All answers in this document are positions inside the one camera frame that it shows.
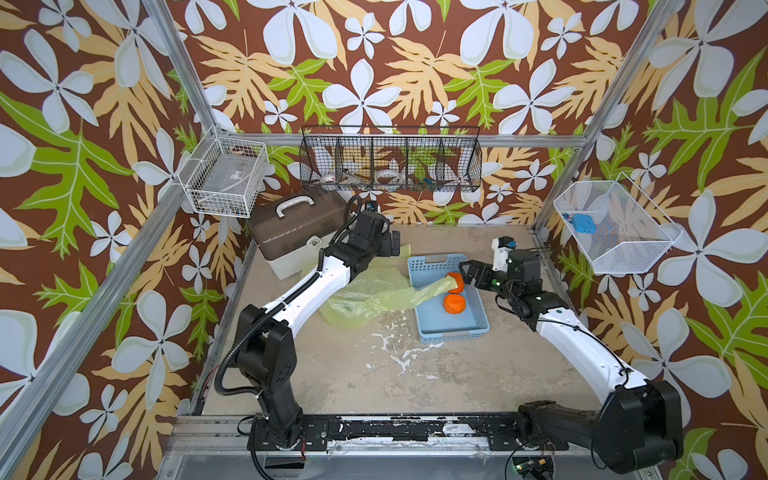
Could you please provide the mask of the orange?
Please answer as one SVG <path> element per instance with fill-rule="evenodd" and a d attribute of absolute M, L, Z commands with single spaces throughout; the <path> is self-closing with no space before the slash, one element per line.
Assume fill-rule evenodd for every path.
<path fill-rule="evenodd" d="M 443 300 L 443 309 L 450 315 L 459 315 L 467 308 L 467 301 L 461 294 L 448 294 Z"/>
<path fill-rule="evenodd" d="M 449 291 L 450 294 L 459 295 L 459 294 L 461 294 L 464 291 L 464 289 L 465 289 L 465 282 L 464 282 L 463 277 L 462 277 L 462 275 L 460 273 L 458 273 L 458 272 L 450 272 L 450 273 L 448 273 L 446 275 L 446 277 L 447 278 L 451 278 L 455 282 L 455 284 L 456 284 L 456 286 L 453 287 Z"/>

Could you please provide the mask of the yellow-green plastic bag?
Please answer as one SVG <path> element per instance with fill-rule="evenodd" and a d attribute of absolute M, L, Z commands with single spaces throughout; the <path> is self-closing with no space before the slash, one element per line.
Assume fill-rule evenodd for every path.
<path fill-rule="evenodd" d="M 397 257 L 377 257 L 350 284 L 334 293 L 320 307 L 324 320 L 335 327 L 358 328 L 387 312 L 405 311 L 456 286 L 452 279 L 437 286 L 416 290 L 403 273 L 411 256 L 411 245 Z"/>

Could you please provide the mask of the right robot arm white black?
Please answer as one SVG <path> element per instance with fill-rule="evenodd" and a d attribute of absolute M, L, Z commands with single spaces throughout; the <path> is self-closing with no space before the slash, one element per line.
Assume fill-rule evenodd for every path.
<path fill-rule="evenodd" d="M 528 402 L 518 409 L 522 443 L 584 447 L 599 466 L 626 474 L 678 460 L 684 453 L 681 398 L 667 381 L 652 381 L 591 333 L 566 301 L 543 287 L 540 257 L 495 248 L 492 263 L 469 260 L 467 286 L 493 293 L 497 306 L 553 345 L 592 388 L 597 410 Z"/>

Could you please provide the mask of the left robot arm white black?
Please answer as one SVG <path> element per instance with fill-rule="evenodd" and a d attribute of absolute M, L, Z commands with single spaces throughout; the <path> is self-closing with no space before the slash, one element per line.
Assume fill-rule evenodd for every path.
<path fill-rule="evenodd" d="M 303 411 L 290 383 L 297 366 L 296 334 L 373 259 L 397 257 L 400 250 L 401 234 L 391 228 L 390 220 L 363 209 L 320 250 L 314 270 L 265 306 L 249 305 L 241 311 L 235 341 L 213 385 L 221 396 L 249 394 L 258 400 L 268 442 L 292 447 L 301 434 Z"/>

